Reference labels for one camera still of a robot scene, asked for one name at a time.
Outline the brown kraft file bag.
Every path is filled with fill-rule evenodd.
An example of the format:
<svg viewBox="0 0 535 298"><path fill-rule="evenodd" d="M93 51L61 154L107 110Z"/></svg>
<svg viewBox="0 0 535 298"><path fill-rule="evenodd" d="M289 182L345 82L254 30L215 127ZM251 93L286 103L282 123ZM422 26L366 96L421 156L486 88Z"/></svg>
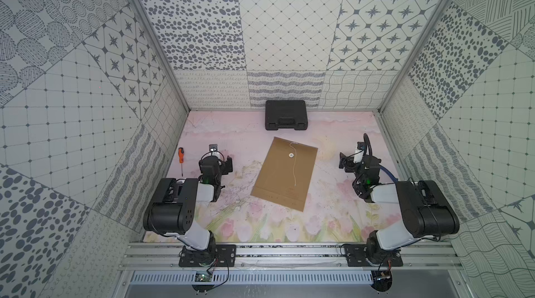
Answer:
<svg viewBox="0 0 535 298"><path fill-rule="evenodd" d="M275 137L251 195L302 212L318 149Z"/></svg>

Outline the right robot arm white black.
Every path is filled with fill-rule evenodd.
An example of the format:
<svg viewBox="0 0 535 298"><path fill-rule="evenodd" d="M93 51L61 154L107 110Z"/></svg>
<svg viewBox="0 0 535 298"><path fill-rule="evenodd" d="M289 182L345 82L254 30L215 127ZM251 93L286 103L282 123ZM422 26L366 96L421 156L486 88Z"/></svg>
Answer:
<svg viewBox="0 0 535 298"><path fill-rule="evenodd" d="M379 267L399 265L398 252L421 240L440 241L456 234L460 221L439 186L432 180L380 182L385 168L381 160L362 151L339 155L339 168L353 173L352 188L366 203L398 205L401 220L371 232L366 239L365 258Z"/></svg>

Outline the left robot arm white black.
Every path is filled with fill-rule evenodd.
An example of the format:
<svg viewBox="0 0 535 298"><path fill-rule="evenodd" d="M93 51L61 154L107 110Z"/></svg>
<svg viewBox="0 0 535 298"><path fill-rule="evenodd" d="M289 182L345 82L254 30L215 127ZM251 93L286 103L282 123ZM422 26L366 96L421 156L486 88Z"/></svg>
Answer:
<svg viewBox="0 0 535 298"><path fill-rule="evenodd" d="M215 237L195 221L194 212L198 203L218 201L222 177L234 171L233 159L213 150L199 160L199 168L197 178L161 179L142 221L146 231L182 242L183 255L204 265L216 260Z"/></svg>

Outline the floral table mat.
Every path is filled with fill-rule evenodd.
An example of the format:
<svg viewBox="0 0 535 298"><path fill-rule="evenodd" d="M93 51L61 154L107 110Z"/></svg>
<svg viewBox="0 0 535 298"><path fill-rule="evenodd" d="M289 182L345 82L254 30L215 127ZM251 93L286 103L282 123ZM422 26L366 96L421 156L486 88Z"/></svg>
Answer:
<svg viewBox="0 0 535 298"><path fill-rule="evenodd" d="M196 178L211 145L233 160L214 203L198 202L195 219L218 242L363 242L402 222L396 203L367 203L339 168L364 136L380 159L380 181L397 175L382 132L370 112L310 112L304 131L268 131L262 112L189 114L172 157L170 178Z"/></svg>

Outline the black plastic tool case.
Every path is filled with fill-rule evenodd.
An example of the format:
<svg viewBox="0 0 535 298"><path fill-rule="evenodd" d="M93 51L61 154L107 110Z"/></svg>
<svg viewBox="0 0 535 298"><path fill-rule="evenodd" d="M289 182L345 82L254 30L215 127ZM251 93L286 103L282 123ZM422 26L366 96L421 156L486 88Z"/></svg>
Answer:
<svg viewBox="0 0 535 298"><path fill-rule="evenodd" d="M304 100L267 100L265 128L268 131L279 129L308 129L307 106Z"/></svg>

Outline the orange handled screwdriver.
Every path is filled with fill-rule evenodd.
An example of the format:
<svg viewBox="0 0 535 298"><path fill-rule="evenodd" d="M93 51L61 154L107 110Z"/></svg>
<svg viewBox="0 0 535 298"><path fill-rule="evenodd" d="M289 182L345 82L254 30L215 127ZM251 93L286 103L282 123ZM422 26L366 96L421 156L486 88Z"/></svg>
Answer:
<svg viewBox="0 0 535 298"><path fill-rule="evenodd" d="M182 147L178 148L178 157L179 157L179 162L181 165L181 176L183 176L183 163L185 160L185 152Z"/></svg>

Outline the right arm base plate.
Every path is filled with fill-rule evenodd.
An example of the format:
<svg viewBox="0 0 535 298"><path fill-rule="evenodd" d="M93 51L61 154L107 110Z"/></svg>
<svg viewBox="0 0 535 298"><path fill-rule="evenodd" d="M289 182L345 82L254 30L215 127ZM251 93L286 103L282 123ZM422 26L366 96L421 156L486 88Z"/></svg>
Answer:
<svg viewBox="0 0 535 298"><path fill-rule="evenodd" d="M343 244L340 249L348 267L403 266L400 251L385 251L379 247L368 247L364 244Z"/></svg>

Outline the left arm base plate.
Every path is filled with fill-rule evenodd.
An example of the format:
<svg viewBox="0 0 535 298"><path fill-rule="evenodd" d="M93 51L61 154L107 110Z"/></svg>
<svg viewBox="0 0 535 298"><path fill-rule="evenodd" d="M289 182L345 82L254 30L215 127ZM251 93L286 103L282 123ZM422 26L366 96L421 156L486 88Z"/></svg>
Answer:
<svg viewBox="0 0 535 298"><path fill-rule="evenodd" d="M210 245L203 251L183 247L179 266L180 267L234 267L237 246L235 244Z"/></svg>

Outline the aluminium mounting rail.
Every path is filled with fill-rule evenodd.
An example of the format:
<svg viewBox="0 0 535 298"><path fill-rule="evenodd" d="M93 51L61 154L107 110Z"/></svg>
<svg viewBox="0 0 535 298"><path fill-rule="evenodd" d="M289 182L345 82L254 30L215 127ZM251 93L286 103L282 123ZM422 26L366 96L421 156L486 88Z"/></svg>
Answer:
<svg viewBox="0 0 535 298"><path fill-rule="evenodd" d="M459 270L460 258L448 242L421 242L404 247L387 260L366 259L364 244L237 243L219 246L212 261L196 263L183 255L179 243L132 243L120 270Z"/></svg>

